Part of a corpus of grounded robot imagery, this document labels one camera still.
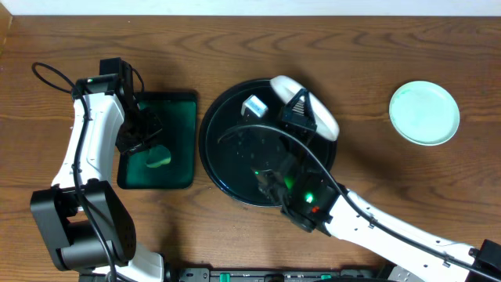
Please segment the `white plate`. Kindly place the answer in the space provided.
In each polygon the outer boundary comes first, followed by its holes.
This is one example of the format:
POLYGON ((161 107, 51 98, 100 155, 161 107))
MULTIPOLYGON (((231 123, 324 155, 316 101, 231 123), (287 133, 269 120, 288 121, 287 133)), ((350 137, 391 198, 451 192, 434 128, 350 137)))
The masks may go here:
MULTIPOLYGON (((279 75, 270 80, 270 85, 280 100, 287 104, 293 97, 305 87, 293 78, 285 75, 279 75)), ((324 139, 337 141, 340 133, 340 127, 324 104, 316 96, 308 91, 310 104, 317 124, 316 132, 324 139)))

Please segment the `green scrubbing sponge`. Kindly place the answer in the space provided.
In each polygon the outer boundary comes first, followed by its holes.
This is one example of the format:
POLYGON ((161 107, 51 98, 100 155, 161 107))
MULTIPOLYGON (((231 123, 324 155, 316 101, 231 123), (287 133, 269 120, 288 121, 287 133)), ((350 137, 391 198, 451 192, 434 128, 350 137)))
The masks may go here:
POLYGON ((146 159, 148 168, 159 168, 162 165, 168 165, 171 162, 171 151, 163 146, 156 145, 150 148, 146 159))

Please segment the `mint plate front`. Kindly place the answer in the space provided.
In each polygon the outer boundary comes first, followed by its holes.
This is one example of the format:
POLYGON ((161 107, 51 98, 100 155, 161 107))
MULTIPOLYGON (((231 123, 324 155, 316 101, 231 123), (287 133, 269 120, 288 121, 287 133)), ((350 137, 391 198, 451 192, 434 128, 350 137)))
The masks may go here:
POLYGON ((448 142, 460 126, 460 110, 452 95, 429 81, 411 81, 392 95, 390 121, 404 139, 421 146, 448 142))

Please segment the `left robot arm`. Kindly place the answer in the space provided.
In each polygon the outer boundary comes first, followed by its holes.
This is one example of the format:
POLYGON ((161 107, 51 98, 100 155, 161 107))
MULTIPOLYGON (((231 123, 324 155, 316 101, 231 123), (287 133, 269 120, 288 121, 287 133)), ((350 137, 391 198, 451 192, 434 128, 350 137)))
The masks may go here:
POLYGON ((112 188, 114 151, 148 150, 162 131, 135 92, 138 71, 121 58, 101 60, 99 75, 70 84, 74 124, 63 163, 30 209, 60 271, 82 281, 164 281, 164 257, 138 243, 132 217, 112 188))

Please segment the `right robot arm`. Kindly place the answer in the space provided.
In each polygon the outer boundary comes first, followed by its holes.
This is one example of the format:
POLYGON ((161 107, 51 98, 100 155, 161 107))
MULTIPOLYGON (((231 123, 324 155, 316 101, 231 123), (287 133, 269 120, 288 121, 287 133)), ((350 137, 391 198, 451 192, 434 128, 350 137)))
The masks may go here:
POLYGON ((350 241, 407 269, 423 281, 498 281, 500 246, 485 240, 481 248, 436 237, 389 215, 338 183, 307 147, 315 135, 334 141, 339 126, 332 114, 307 89, 280 93, 284 129, 262 123, 239 125, 237 130, 275 132, 299 146, 302 157, 316 165, 313 172, 297 170, 286 179, 284 168, 255 170, 259 190, 281 207, 284 215, 308 232, 318 229, 350 241))

